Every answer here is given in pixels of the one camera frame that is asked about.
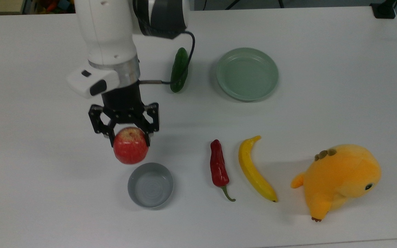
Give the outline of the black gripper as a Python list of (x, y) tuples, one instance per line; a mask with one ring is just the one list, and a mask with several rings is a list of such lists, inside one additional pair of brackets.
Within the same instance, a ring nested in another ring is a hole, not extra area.
[[(101, 94), (101, 98), (104, 106), (91, 105), (88, 111), (93, 131), (104, 135), (113, 148), (116, 124), (142, 125), (140, 129), (144, 133), (147, 147), (150, 147), (151, 135), (160, 130), (159, 104), (142, 103), (139, 81)], [(109, 117), (108, 124), (101, 120), (102, 113)]]

